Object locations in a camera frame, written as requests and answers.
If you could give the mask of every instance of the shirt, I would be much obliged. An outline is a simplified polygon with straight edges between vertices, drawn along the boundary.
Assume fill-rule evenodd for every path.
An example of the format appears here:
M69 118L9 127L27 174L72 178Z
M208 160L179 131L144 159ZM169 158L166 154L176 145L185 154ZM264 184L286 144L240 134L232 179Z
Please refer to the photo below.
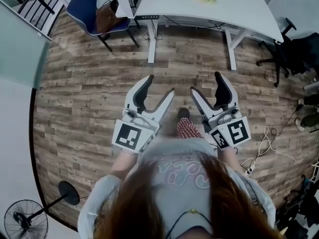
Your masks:
M173 139L149 147L138 158L137 164L129 172L134 173L142 160L157 162L159 172L153 176L152 184L161 185L156 190L156 205L165 224L165 232L171 229L178 217L185 211L196 209L209 219L209 189L210 184L198 156L200 154L216 156L210 144L201 138ZM227 172L237 186L257 201L265 210L271 227L275 223L276 209L271 198L253 179L227 167ZM122 183L114 175L101 178L93 188L83 206L79 219L78 231L81 239L92 239L94 221L99 209L114 188ZM171 238L176 238L191 227L201 226L212 234L212 228L207 220L199 214L183 215L171 232Z

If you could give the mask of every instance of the shoe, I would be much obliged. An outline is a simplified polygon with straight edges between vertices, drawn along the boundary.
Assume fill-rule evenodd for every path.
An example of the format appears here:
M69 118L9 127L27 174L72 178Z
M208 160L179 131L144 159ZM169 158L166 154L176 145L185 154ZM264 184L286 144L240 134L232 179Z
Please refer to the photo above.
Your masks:
M189 119L189 110L186 109L186 108L180 108L179 111L178 111L178 115L177 115L177 118L178 120L180 120L181 118L187 118Z
M298 130L300 132L305 130L305 128L301 125L301 120L300 119L295 119L295 125L296 125L296 127L298 128Z
M304 104L305 104L305 102L303 99L298 99L298 105L304 105Z

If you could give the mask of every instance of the checkered pants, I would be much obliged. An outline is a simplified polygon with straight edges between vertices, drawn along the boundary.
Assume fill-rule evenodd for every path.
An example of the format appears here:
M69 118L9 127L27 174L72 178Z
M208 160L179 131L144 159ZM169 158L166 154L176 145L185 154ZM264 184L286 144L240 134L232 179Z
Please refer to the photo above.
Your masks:
M193 122L187 118L181 118L177 123L177 138L186 139L192 137L203 138Z

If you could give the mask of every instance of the leather handbag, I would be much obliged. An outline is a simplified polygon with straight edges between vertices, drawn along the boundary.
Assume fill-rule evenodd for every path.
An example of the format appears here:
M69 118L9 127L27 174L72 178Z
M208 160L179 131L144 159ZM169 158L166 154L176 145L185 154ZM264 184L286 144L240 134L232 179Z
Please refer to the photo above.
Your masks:
M117 18L115 16L118 6L118 0L112 0L105 2L96 10L95 26L99 33L109 32L118 23L126 19L126 17Z

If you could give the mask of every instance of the long brown hair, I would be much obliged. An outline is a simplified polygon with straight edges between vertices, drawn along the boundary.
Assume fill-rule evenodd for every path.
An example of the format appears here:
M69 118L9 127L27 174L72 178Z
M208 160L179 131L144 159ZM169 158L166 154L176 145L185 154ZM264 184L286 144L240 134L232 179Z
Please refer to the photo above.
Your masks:
M268 225L262 210L228 175L217 158L200 156L210 183L210 221L214 238L237 237L279 239L279 232ZM94 239L163 239L164 223L155 203L152 186L155 163L142 162L101 207Z

